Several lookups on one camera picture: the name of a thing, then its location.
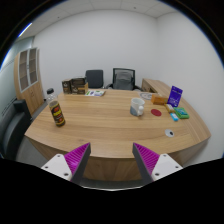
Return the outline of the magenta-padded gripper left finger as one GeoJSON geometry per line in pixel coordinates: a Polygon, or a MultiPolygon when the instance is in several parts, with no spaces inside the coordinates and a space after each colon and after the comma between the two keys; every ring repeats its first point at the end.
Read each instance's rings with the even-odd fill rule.
{"type": "Polygon", "coordinates": [[[87,143],[65,155],[56,154],[42,166],[42,169],[79,185],[90,153],[91,144],[87,143]]]}

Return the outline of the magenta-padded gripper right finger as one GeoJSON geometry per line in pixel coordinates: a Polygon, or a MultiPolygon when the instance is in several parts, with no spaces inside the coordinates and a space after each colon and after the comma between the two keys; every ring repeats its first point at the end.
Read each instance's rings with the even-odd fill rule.
{"type": "Polygon", "coordinates": [[[182,166],[168,154],[159,155],[137,143],[133,144],[132,153],[135,157],[144,185],[182,169],[182,166]]]}

